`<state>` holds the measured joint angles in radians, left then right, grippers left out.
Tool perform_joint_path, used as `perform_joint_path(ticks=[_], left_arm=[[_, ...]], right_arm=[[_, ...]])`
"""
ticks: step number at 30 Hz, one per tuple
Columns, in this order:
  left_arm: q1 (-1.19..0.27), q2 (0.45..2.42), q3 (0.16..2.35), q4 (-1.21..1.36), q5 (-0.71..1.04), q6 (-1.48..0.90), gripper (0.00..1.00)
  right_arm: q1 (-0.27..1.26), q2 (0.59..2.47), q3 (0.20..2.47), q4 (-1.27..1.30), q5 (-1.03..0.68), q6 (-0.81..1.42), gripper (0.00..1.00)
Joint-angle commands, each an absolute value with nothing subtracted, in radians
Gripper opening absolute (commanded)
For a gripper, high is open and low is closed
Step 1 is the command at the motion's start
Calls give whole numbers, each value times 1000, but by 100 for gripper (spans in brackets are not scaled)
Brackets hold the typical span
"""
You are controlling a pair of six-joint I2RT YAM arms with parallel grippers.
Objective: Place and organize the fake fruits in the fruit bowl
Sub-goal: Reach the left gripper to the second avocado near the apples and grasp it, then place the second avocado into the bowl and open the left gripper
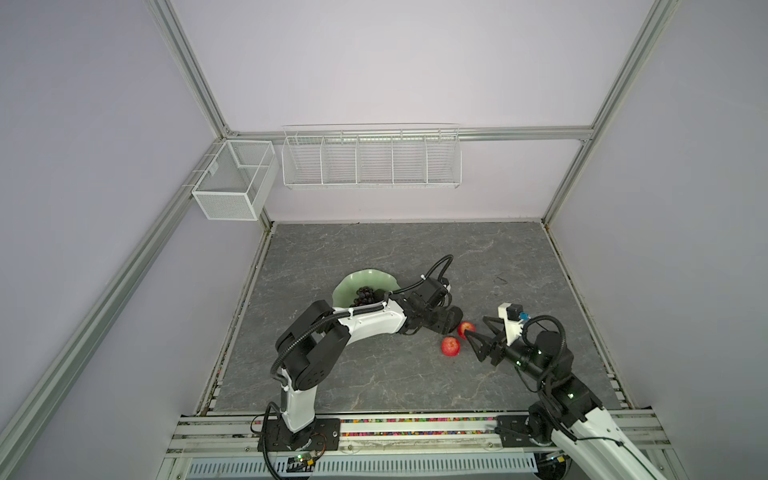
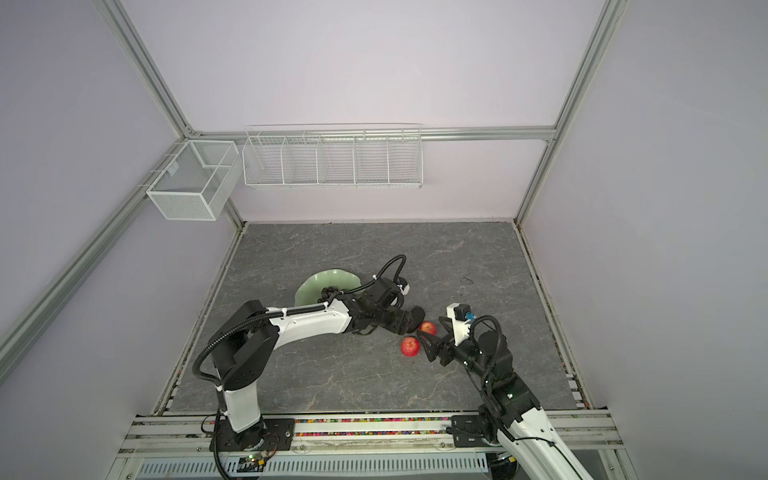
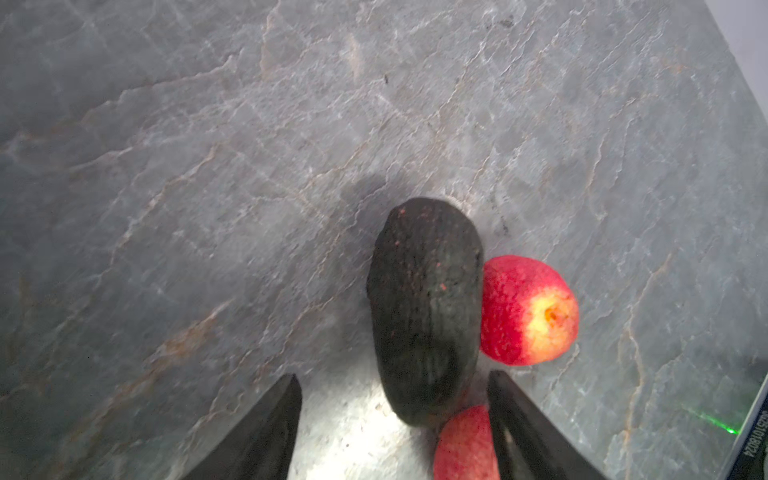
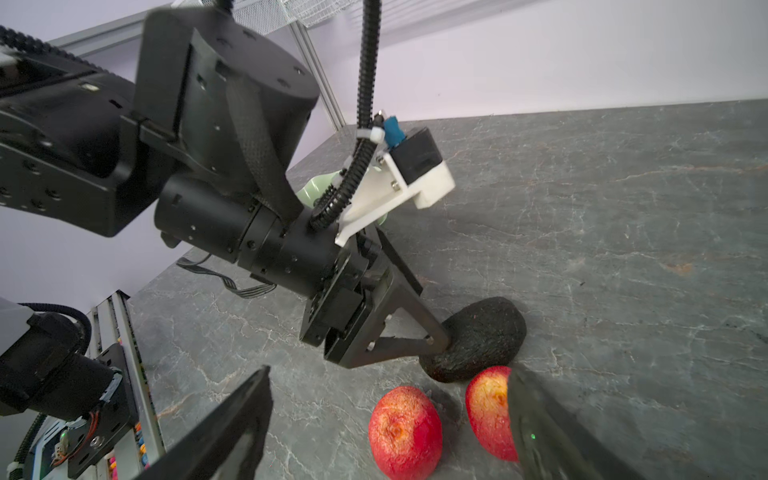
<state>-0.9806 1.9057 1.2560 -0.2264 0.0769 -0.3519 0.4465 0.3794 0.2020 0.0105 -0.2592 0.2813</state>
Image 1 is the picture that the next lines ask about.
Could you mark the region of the red apple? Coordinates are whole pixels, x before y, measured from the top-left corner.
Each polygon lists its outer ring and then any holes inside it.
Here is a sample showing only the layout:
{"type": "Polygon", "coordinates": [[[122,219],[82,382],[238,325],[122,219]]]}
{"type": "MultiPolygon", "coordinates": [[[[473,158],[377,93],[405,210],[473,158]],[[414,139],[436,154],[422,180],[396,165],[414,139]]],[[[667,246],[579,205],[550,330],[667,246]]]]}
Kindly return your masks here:
{"type": "Polygon", "coordinates": [[[441,342],[441,352],[447,357],[456,357],[461,350],[459,340],[453,336],[445,337],[441,342]]]}
{"type": "Polygon", "coordinates": [[[468,332],[475,332],[475,331],[476,331],[475,325],[466,321],[461,322],[457,328],[458,335],[462,340],[467,339],[468,332]]]}

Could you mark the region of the dark purple grape bunch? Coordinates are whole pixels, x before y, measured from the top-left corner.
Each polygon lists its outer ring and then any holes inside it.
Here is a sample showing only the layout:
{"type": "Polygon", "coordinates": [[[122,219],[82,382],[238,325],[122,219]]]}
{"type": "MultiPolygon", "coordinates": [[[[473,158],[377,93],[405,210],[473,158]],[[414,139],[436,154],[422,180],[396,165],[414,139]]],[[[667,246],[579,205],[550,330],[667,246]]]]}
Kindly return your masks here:
{"type": "Polygon", "coordinates": [[[378,301],[379,299],[377,297],[376,290],[369,286],[363,286],[356,291],[356,295],[351,306],[356,308],[375,304],[378,301]]]}

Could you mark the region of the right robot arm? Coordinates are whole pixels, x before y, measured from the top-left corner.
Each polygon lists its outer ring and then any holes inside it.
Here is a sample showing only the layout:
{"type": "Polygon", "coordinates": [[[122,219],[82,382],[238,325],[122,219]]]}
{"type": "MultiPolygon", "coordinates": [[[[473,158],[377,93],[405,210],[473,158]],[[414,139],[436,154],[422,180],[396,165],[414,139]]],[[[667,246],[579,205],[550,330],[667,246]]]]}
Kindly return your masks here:
{"type": "Polygon", "coordinates": [[[572,371],[573,353],[562,322],[551,315],[525,319],[485,317],[491,336],[467,330],[480,362],[512,364],[538,401],[528,409],[523,433],[538,446],[555,446],[590,479],[662,479],[617,425],[597,395],[572,371]]]}

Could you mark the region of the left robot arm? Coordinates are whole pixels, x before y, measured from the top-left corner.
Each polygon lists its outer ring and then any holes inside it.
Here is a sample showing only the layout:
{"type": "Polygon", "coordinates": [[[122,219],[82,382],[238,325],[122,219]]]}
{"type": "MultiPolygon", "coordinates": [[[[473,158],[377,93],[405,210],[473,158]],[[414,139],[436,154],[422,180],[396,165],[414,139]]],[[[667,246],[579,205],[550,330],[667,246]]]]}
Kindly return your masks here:
{"type": "Polygon", "coordinates": [[[404,287],[386,272],[360,270],[337,285],[330,303],[307,307],[275,342],[270,375],[280,383],[280,424],[293,434],[308,431],[316,419],[317,387],[348,345],[378,335],[455,332],[463,313],[446,277],[452,262],[451,254],[442,257],[404,287]]]}

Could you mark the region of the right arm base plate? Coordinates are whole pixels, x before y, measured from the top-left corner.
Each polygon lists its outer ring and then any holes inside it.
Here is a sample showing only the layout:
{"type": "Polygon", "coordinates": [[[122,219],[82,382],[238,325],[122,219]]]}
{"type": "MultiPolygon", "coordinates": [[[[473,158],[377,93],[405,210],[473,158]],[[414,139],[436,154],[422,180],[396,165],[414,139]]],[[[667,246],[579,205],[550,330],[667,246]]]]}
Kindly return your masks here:
{"type": "Polygon", "coordinates": [[[553,426],[541,414],[499,415],[496,422],[494,432],[500,437],[505,448],[549,447],[553,444],[553,426]]]}

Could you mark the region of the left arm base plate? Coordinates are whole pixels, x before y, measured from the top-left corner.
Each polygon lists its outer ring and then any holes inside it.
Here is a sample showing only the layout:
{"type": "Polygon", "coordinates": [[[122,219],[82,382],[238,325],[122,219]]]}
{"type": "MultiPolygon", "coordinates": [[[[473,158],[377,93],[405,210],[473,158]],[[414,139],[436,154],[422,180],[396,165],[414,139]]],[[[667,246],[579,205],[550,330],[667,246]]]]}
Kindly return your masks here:
{"type": "Polygon", "coordinates": [[[266,421],[266,433],[260,435],[258,450],[269,453],[299,452],[305,450],[336,451],[341,439],[339,418],[317,417],[307,427],[292,432],[281,417],[266,421]]]}

